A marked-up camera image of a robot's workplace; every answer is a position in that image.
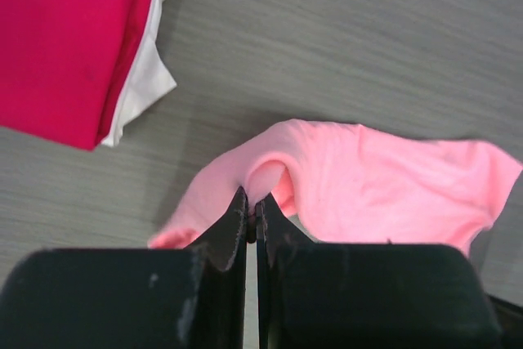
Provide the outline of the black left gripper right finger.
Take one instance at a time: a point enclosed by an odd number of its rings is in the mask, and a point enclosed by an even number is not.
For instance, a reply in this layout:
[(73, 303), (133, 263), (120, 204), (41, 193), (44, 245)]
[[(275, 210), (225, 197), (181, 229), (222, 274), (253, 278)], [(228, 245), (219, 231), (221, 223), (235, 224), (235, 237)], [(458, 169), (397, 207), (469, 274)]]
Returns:
[(443, 244), (316, 243), (255, 208), (262, 348), (500, 348), (468, 259)]

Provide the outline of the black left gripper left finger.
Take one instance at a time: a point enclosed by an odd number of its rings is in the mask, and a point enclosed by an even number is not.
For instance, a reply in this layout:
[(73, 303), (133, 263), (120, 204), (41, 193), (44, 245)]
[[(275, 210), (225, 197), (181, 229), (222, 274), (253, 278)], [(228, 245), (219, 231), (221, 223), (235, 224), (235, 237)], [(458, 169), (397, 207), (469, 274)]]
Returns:
[(248, 201), (182, 249), (54, 248), (1, 291), (4, 348), (240, 348)]

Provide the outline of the pink t shirt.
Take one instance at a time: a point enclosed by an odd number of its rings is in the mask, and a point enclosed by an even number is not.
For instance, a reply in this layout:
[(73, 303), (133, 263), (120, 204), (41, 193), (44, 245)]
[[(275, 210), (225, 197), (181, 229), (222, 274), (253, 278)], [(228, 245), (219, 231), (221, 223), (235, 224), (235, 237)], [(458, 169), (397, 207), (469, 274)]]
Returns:
[(360, 124), (291, 119), (203, 168), (149, 245), (185, 247), (243, 188), (250, 204), (272, 195), (321, 241), (448, 244), (468, 253), (521, 170), (486, 141), (415, 141)]

